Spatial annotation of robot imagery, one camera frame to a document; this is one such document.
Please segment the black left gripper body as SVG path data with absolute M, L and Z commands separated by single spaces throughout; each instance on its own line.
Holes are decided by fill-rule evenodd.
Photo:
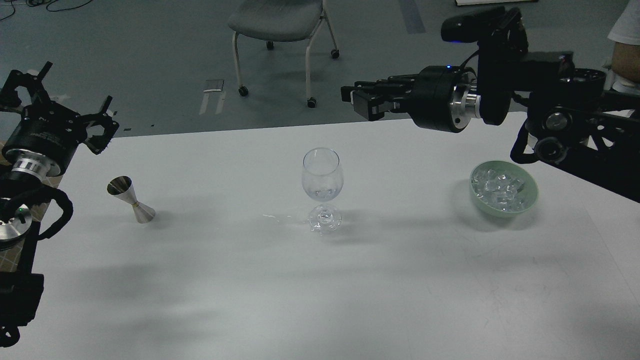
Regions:
M 22 119 L 2 149 L 3 157 L 14 164 L 22 155 L 49 159 L 48 177 L 66 173 L 77 148 L 88 137 L 80 114 L 64 105 L 28 105 Z

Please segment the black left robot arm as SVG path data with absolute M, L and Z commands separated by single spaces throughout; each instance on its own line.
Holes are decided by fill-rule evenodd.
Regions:
M 22 246 L 14 271 L 1 272 L 1 346 L 20 340 L 20 328 L 35 318 L 44 276 L 33 272 L 39 241 L 54 237 L 73 217 L 68 195 L 46 184 L 69 168 L 81 145 L 101 154 L 119 129 L 107 96 L 98 112 L 80 114 L 53 100 L 43 85 L 51 69 L 10 71 L 1 88 L 1 111 L 20 121 L 1 148 L 1 250 Z

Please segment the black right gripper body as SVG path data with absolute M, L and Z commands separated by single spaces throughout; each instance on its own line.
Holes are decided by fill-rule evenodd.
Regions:
M 480 118 L 481 100 L 472 68 L 434 65 L 416 76 L 406 111 L 419 128 L 460 133 Z

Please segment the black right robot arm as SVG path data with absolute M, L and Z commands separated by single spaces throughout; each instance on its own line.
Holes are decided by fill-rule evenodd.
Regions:
M 510 151 L 638 202 L 639 96 L 605 89 L 603 71 L 577 68 L 572 51 L 531 52 L 518 7 L 490 7 L 442 22 L 448 43 L 476 43 L 477 68 L 427 66 L 343 86 L 344 102 L 368 121 L 407 114 L 423 129 L 459 133 L 471 119 L 498 126 L 512 102 L 526 119 Z

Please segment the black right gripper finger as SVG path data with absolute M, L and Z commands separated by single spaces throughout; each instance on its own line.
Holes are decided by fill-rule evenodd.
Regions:
M 407 114 L 407 100 L 413 94 L 411 89 L 399 93 L 369 93 L 362 89 L 350 91 L 350 104 L 356 114 L 366 121 L 382 120 L 386 114 Z
M 354 93 L 362 92 L 386 101 L 422 101 L 425 96 L 421 90 L 417 74 L 392 75 L 386 79 L 357 80 L 352 85 L 341 86 L 340 98 L 343 102 L 352 102 Z

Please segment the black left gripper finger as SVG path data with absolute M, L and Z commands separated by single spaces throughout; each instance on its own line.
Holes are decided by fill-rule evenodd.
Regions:
M 120 127 L 114 120 L 115 112 L 109 112 L 113 100 L 108 95 L 98 112 L 80 116 L 81 128 L 86 133 L 82 143 L 94 155 L 100 155 L 108 147 Z
M 1 87 L 0 111 L 21 116 L 53 115 L 54 102 L 43 85 L 52 66 L 47 61 L 37 74 L 11 70 Z

